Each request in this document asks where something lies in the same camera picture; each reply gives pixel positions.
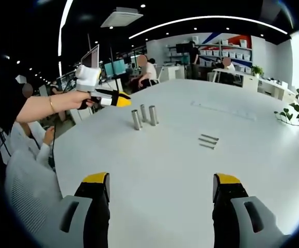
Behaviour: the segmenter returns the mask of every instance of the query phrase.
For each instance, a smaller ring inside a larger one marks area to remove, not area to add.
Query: woman's arm
[[[53,88],[52,92],[54,92],[54,94],[56,94],[56,95],[59,95],[59,94],[63,93],[63,91],[58,91],[56,88]]]
[[[77,109],[85,99],[90,99],[90,94],[81,91],[70,91],[65,94],[50,97],[30,97],[26,100],[24,106],[17,115],[16,121],[32,122],[61,111]],[[92,106],[93,102],[89,100],[87,105]]]

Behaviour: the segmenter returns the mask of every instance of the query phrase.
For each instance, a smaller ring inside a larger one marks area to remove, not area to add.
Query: computer monitor
[[[124,58],[124,63],[125,63],[125,64],[129,64],[129,63],[131,63],[131,57],[126,57],[126,58]]]
[[[116,75],[121,75],[123,73],[126,73],[126,67],[125,67],[124,59],[114,61],[113,65],[114,65],[114,70],[115,70]],[[112,63],[105,64],[104,69],[106,71],[107,76],[113,76],[114,75]]]
[[[84,57],[82,57],[81,64],[90,68],[99,67],[99,45],[91,49]]]

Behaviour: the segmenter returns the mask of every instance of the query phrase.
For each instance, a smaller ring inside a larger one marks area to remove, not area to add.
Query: metal rod
[[[204,144],[199,144],[200,146],[204,146],[204,147],[208,147],[208,148],[211,148],[211,149],[215,149],[214,147],[212,146],[207,146],[207,145],[204,145]]]
[[[206,140],[206,139],[204,139],[204,138],[199,138],[199,140],[200,140],[200,141],[203,141],[203,142],[207,142],[207,143],[213,144],[213,145],[216,145],[216,144],[217,144],[217,142],[208,141],[208,140]]]
[[[150,115],[150,124],[152,126],[156,126],[159,122],[158,122],[158,118],[156,115],[156,109],[155,106],[149,106],[149,115]]]
[[[207,137],[207,138],[211,138],[211,139],[213,139],[213,140],[215,140],[215,141],[219,141],[219,138],[211,137],[211,136],[209,136],[209,135],[201,134],[201,136],[203,136],[203,137]]]
[[[134,122],[134,129],[135,130],[140,130],[141,129],[141,123],[138,115],[138,110],[132,110],[132,118]]]
[[[89,34],[88,33],[87,33],[87,39],[88,39],[88,47],[89,47],[89,50],[91,51],[92,48],[91,48],[91,42],[89,40]]]
[[[113,69],[113,74],[114,74],[114,78],[115,78],[115,83],[116,83],[116,87],[117,87],[117,91],[119,91],[118,88],[118,83],[117,83],[117,78],[116,78],[116,74],[115,74],[115,68],[114,68],[114,57],[113,57],[113,50],[112,50],[112,45],[109,43],[109,48],[110,48],[110,58],[111,58],[111,63],[112,63],[112,69]]]
[[[143,125],[141,124],[141,119],[140,119],[140,117],[139,117],[139,112],[138,112],[138,110],[137,110],[137,117],[138,117],[138,120],[139,120],[140,128],[143,128]]]
[[[146,109],[145,105],[140,105],[141,114],[143,116],[143,122],[147,122],[147,116],[146,116]]]

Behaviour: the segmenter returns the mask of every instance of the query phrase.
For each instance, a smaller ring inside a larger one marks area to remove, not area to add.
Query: white table
[[[274,87],[274,91],[273,91],[273,95],[272,95],[274,98],[277,98],[281,101],[286,101],[288,103],[293,102],[295,99],[296,94],[294,92],[292,92],[291,90],[289,90],[279,84],[273,83],[269,80],[265,80],[262,78],[258,79],[253,75],[250,75],[250,74],[247,74],[247,73],[244,73],[241,71],[232,71],[232,70],[228,70],[228,69],[218,68],[218,69],[214,69],[213,72],[214,72],[214,76],[212,79],[213,82],[215,82],[218,72],[230,73],[233,75],[240,75],[243,77],[242,88],[245,88],[249,91],[257,92],[258,91],[258,82],[261,81],[265,84],[270,84]]]
[[[273,114],[286,103],[192,80],[149,87],[133,94],[132,102],[106,107],[55,143],[63,196],[73,195],[87,175],[111,174],[110,248],[213,247],[217,172],[239,178],[277,216],[282,232],[296,228],[299,127]],[[133,129],[131,110],[141,104],[156,106],[158,126]],[[219,137],[215,150],[199,146],[201,133]]]

